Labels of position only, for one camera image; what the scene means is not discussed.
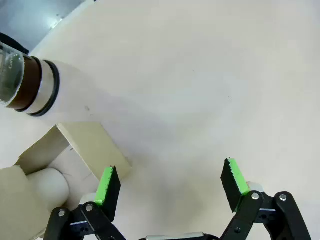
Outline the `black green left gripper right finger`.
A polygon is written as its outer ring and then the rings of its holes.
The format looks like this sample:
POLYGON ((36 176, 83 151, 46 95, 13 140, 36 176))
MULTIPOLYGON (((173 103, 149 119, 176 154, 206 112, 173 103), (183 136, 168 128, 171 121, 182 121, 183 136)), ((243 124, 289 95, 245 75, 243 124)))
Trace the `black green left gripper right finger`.
POLYGON ((220 237, 222 240, 247 239, 254 224, 263 224, 272 240, 310 240, 311 236, 290 192, 274 197, 252 190, 233 158, 224 160, 221 182, 230 209, 235 213, 220 237))

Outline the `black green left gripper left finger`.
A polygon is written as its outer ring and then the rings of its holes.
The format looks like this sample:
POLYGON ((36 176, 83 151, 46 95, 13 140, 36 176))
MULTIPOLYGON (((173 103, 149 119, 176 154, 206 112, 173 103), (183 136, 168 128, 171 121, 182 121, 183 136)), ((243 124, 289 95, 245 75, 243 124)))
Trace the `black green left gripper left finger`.
POLYGON ((45 240, 83 240, 95 235, 98 240, 124 240, 113 225, 121 182, 115 166, 105 168, 94 201, 79 204, 74 210, 55 208, 50 215, 45 240))

